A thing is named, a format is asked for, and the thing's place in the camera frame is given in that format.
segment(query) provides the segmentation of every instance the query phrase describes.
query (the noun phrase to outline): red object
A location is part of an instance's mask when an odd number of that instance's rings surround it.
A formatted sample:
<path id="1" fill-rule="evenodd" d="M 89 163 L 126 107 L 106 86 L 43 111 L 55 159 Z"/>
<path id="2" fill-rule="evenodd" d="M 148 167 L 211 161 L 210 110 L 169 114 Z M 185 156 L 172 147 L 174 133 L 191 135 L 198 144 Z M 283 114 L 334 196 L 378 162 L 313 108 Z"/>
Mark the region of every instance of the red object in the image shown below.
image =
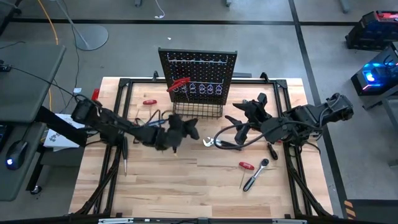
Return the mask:
<path id="1" fill-rule="evenodd" d="M 248 164 L 247 162 L 240 162 L 239 166 L 245 169 L 254 170 L 254 166 L 252 164 Z"/>
<path id="2" fill-rule="evenodd" d="M 146 101 L 142 102 L 143 105 L 154 105 L 156 103 L 157 103 L 156 100 L 146 100 Z"/>
<path id="3" fill-rule="evenodd" d="M 100 95 L 100 89 L 94 89 L 93 95 L 91 96 L 92 100 L 98 100 L 98 95 Z"/>
<path id="4" fill-rule="evenodd" d="M 190 77 L 179 78 L 178 80 L 174 80 L 173 85 L 170 88 L 168 88 L 166 91 L 170 92 L 170 91 L 172 91 L 172 90 L 174 90 L 174 89 L 176 89 L 176 88 L 178 88 L 178 87 L 180 87 L 180 86 L 182 86 L 182 85 L 184 85 L 184 84 L 186 84 L 186 83 L 188 83 L 190 81 L 191 81 Z"/>

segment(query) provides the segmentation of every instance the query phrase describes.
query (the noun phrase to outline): blue light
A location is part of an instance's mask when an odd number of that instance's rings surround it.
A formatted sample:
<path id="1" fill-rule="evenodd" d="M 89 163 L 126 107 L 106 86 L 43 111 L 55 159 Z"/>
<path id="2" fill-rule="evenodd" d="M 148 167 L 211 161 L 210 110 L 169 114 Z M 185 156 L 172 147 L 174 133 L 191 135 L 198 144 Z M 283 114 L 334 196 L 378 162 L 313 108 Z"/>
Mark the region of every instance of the blue light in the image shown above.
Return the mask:
<path id="1" fill-rule="evenodd" d="M 373 77 L 373 74 L 372 73 L 367 73 L 366 74 L 366 79 L 369 81 L 369 82 L 374 82 L 374 77 Z"/>

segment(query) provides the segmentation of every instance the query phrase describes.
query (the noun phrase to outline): white cable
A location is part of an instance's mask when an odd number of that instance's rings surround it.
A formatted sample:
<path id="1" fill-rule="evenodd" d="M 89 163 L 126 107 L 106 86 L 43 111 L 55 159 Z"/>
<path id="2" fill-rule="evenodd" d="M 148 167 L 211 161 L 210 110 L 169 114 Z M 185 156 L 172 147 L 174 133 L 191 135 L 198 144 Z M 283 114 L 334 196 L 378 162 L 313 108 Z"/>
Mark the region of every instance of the white cable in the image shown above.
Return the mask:
<path id="1" fill-rule="evenodd" d="M 159 3 L 157 2 L 157 0 L 155 0 L 157 7 L 163 12 L 162 16 L 155 16 L 155 19 L 162 19 L 163 17 L 166 16 L 166 13 L 164 13 L 163 9 L 160 7 Z"/>

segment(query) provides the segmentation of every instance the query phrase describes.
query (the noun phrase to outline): wooden table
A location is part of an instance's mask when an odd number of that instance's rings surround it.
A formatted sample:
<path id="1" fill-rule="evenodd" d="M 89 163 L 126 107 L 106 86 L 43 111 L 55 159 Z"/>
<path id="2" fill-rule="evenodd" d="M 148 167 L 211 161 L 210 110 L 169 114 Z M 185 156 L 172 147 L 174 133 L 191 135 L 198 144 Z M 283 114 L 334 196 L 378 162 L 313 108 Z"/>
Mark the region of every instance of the wooden table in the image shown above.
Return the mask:
<path id="1" fill-rule="evenodd" d="M 119 78 L 103 78 L 98 100 L 104 107 L 113 109 L 118 83 Z M 287 83 L 292 107 L 307 104 L 302 80 L 291 78 L 287 79 Z M 144 100 L 157 100 L 158 103 L 152 106 L 152 112 L 157 109 L 171 110 L 172 103 L 165 90 L 166 84 L 134 84 L 128 119 L 133 120 L 138 109 L 139 118 L 149 118 L 149 107 L 142 104 Z M 277 116 L 272 86 L 258 84 L 231 85 L 223 114 L 246 121 L 243 111 L 233 107 L 232 103 L 240 103 L 243 99 L 256 99 L 261 92 L 268 97 L 266 111 Z M 125 94 L 122 96 L 119 114 L 123 110 Z M 197 128 L 203 139 L 207 136 L 213 137 L 217 131 L 229 125 L 231 123 L 225 118 L 200 119 Z M 233 142 L 235 134 L 236 130 L 231 129 L 222 134 L 220 139 Z M 259 134 L 250 131 L 246 142 Z M 201 139 L 194 141 L 186 138 L 178 149 L 178 157 L 175 157 L 171 149 L 160 152 L 141 144 L 132 144 L 133 137 L 127 136 L 129 139 L 127 177 L 124 176 L 123 160 L 121 160 L 112 214 L 123 212 L 124 217 L 159 218 L 283 218 L 286 213 L 293 216 L 281 144 L 274 145 L 279 155 L 279 160 L 274 161 L 264 139 L 246 147 L 244 151 L 237 152 L 221 150 L 214 146 L 205 147 Z M 105 145 L 101 143 L 86 147 L 70 212 L 81 208 L 97 187 L 104 150 Z M 251 163 L 257 170 L 263 158 L 268 158 L 270 164 L 261 172 L 252 189 L 243 192 L 239 189 L 243 170 L 238 167 L 238 163 L 241 161 Z M 328 187 L 318 151 L 312 146 L 304 145 L 302 160 L 308 188 L 331 213 Z M 246 171 L 243 185 L 252 174 L 253 172 Z M 106 189 L 102 210 L 105 207 L 107 193 Z M 302 194 L 298 187 L 297 195 L 301 209 L 304 211 Z"/>

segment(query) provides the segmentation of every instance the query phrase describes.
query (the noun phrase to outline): gray desk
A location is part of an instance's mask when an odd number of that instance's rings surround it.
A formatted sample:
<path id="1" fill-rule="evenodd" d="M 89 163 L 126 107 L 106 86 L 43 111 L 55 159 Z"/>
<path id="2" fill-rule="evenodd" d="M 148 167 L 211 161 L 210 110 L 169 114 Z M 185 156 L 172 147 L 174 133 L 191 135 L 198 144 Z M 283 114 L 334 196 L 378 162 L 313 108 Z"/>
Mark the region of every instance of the gray desk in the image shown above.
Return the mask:
<path id="1" fill-rule="evenodd" d="M 0 46 L 9 43 L 0 42 Z M 19 69 L 52 82 L 62 57 L 64 46 L 20 44 L 0 50 L 0 59 Z M 45 124 L 31 123 L 42 105 L 50 85 L 22 72 L 12 70 L 0 73 L 0 121 L 13 121 L 14 129 L 0 152 L 0 201 L 17 197 L 34 157 Z M 9 146 L 24 138 L 29 144 L 24 164 L 18 170 L 9 170 L 5 165 Z"/>

